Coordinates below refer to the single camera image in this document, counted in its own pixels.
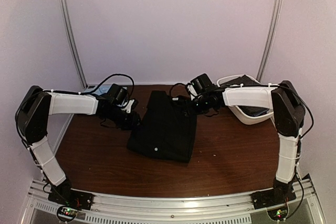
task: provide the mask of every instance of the robotic arm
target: robotic arm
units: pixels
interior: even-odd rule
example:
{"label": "robotic arm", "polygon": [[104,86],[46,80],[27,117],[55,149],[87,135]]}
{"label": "robotic arm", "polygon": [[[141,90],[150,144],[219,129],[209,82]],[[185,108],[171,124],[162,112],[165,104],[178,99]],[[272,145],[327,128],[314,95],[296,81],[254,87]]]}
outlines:
{"label": "robotic arm", "polygon": [[279,163],[273,189],[253,194],[255,208],[282,204],[286,197],[295,199],[291,185],[301,152],[301,133],[305,108],[290,81],[275,85],[231,85],[218,87],[206,74],[191,81],[192,110],[207,113],[222,106],[254,106],[273,110],[275,128],[280,139]]}
{"label": "robotic arm", "polygon": [[24,144],[34,161],[51,184],[49,200],[71,204],[74,200],[84,201],[83,209],[90,208],[91,194],[76,195],[71,182],[59,166],[50,149],[47,138],[48,117],[54,114],[86,114],[110,119],[122,130],[131,130],[140,123],[140,116],[133,111],[136,100],[121,104],[127,90],[113,84],[107,93],[95,95],[67,91],[46,91],[32,86],[16,113],[16,125]]}

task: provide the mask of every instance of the brown tabletop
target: brown tabletop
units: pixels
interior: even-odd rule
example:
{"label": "brown tabletop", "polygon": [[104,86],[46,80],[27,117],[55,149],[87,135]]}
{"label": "brown tabletop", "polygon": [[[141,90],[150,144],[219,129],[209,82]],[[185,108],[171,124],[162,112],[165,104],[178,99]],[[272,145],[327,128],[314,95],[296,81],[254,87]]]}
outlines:
{"label": "brown tabletop", "polygon": [[[169,89],[136,86],[133,97],[139,105],[135,110],[143,116],[151,91]],[[271,120],[244,125],[228,108],[212,118],[198,116],[188,164],[134,153],[126,148],[129,131],[104,128],[100,122],[95,116],[75,115],[57,152],[75,189],[125,196],[194,197],[272,186],[279,140]]]}

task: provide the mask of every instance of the vertical metal pole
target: vertical metal pole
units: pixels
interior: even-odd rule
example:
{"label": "vertical metal pole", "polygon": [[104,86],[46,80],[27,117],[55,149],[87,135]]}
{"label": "vertical metal pole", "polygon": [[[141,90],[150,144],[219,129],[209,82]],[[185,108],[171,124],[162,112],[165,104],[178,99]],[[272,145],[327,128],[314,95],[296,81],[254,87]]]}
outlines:
{"label": "vertical metal pole", "polygon": [[85,89],[88,85],[87,85],[87,82],[84,76],[84,71],[80,63],[79,56],[78,56],[74,33],[72,31],[71,22],[70,22],[67,0],[60,0],[60,3],[61,3],[61,10],[62,10],[63,20],[65,24],[65,29],[66,29],[66,33],[68,37],[68,42],[69,42],[72,58],[75,63],[76,71],[77,71],[81,86],[83,89]]}
{"label": "vertical metal pole", "polygon": [[281,6],[282,6],[282,1],[283,0],[274,0],[274,6],[273,6],[273,13],[272,13],[272,18],[271,18],[271,24],[269,26],[268,30],[268,35],[267,35],[267,40],[264,48],[264,53],[263,57],[260,63],[258,75],[257,75],[257,80],[261,81],[262,76],[265,72],[267,60],[272,48],[275,32],[276,32],[276,27],[278,24],[279,16],[280,16],[280,11],[281,11]]}

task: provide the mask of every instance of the white wall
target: white wall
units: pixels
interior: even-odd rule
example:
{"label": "white wall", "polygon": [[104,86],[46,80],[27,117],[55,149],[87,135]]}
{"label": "white wall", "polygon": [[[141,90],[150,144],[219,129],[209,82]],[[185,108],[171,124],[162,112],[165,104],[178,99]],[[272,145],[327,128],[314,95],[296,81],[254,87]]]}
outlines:
{"label": "white wall", "polygon": [[291,80],[316,125],[303,140],[303,174],[310,173],[328,223],[336,199],[336,0],[283,0],[263,82]]}
{"label": "white wall", "polygon": [[[17,223],[39,176],[17,136],[14,114],[29,87],[79,90],[59,0],[0,0],[0,223]],[[51,144],[67,116],[51,118]]]}
{"label": "white wall", "polygon": [[256,76],[274,0],[68,0],[88,83]]}

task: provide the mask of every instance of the wooden table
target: wooden table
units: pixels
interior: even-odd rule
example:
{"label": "wooden table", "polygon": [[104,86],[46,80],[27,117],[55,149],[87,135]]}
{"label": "wooden table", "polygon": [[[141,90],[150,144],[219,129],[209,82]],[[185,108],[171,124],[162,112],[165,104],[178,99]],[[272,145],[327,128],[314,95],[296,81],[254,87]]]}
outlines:
{"label": "wooden table", "polygon": [[[143,116],[151,91],[169,91],[170,87],[136,86],[136,110]],[[57,152],[75,189],[125,196],[194,197],[272,186],[279,140],[270,120],[244,125],[228,108],[212,118],[198,116],[188,164],[134,153],[126,148],[129,131],[107,129],[100,122],[95,116],[75,115]]]}

